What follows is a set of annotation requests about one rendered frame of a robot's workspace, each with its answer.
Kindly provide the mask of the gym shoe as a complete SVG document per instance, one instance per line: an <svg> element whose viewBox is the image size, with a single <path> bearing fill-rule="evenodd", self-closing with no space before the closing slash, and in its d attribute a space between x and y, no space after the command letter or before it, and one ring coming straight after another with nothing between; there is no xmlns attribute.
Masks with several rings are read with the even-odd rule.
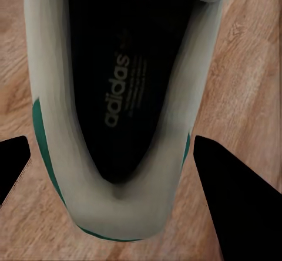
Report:
<svg viewBox="0 0 282 261"><path fill-rule="evenodd" d="M24 0L32 120L73 222L157 236L172 209L224 0Z"/></svg>

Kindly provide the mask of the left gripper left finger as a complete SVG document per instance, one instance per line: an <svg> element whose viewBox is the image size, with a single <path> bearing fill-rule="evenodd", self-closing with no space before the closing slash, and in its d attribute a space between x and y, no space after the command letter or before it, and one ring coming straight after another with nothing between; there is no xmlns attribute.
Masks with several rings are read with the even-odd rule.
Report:
<svg viewBox="0 0 282 261"><path fill-rule="evenodd" d="M0 206L30 157L25 135L0 142Z"/></svg>

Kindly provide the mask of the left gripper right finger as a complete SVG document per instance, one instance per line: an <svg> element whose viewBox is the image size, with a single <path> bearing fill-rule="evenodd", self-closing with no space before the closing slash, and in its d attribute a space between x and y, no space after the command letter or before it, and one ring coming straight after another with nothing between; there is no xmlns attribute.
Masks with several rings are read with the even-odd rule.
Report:
<svg viewBox="0 0 282 261"><path fill-rule="evenodd" d="M282 261L282 194L217 141L195 136L194 159L223 261Z"/></svg>

